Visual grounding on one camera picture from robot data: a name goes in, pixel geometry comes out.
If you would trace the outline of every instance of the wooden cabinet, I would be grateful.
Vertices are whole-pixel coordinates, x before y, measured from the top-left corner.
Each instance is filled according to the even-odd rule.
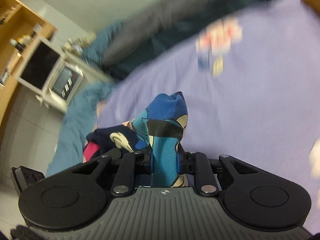
[[[19,0],[0,0],[0,17],[4,14],[9,15],[0,26],[0,74],[3,73],[6,64],[14,52],[14,47],[10,44],[10,39],[18,39],[23,35],[31,33],[33,27],[39,23],[42,29],[38,34],[49,39],[56,32],[56,28],[45,19],[31,11]],[[0,141],[2,141],[7,119],[14,103],[16,94],[19,91],[20,84],[16,80],[20,65],[24,55],[32,48],[33,42],[25,48],[18,61],[15,64],[11,76],[0,89]]]

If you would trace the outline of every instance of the wooden desk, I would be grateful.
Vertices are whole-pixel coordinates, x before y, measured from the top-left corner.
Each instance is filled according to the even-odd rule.
[[[0,28],[0,75],[3,73],[7,61],[14,52],[14,47],[10,44],[10,39],[18,39],[23,35],[31,33],[32,28],[37,23],[42,26],[38,34],[47,39],[57,31],[53,25],[31,11],[19,0],[0,0],[0,8],[6,9],[11,7],[15,7],[15,9],[10,13]],[[33,42],[28,44],[21,54],[22,57],[31,53],[32,46]],[[22,57],[16,63],[5,86],[0,89],[0,142],[3,139],[5,127],[16,95],[20,90],[21,85],[16,80],[16,76],[20,72]]]

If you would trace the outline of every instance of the cartoon print shirt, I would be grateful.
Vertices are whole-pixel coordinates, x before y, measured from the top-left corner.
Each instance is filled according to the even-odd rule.
[[[181,91],[188,106],[183,148],[209,158],[229,154],[302,185],[313,201],[305,227],[318,232],[320,179],[311,175],[309,155],[320,138],[319,16],[300,0],[275,0],[232,19],[241,38],[231,38],[228,49],[212,53],[217,39],[197,49],[203,30],[145,63],[112,93],[98,126],[132,120],[159,93]],[[209,58],[204,68],[200,54]],[[217,59],[223,71],[213,76]]]

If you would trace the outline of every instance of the black screen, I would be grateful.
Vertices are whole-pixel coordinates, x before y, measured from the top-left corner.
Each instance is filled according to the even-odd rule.
[[[60,55],[40,42],[31,59],[29,60],[21,78],[35,87],[42,89],[50,71]]]

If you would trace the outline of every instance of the blue fabric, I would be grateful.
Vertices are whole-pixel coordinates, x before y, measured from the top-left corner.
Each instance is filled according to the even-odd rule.
[[[95,41],[83,49],[82,59],[87,60],[90,65],[102,69],[103,53],[122,27],[121,22],[115,22],[100,31]]]
[[[185,125],[177,119],[187,116],[187,106],[181,92],[168,96],[159,94],[132,121],[140,142],[153,150],[153,187],[170,187],[178,178],[177,144],[180,143]]]
[[[96,106],[99,101],[108,98],[114,86],[108,83],[90,85],[70,102],[46,177],[82,162],[86,136],[97,122]]]

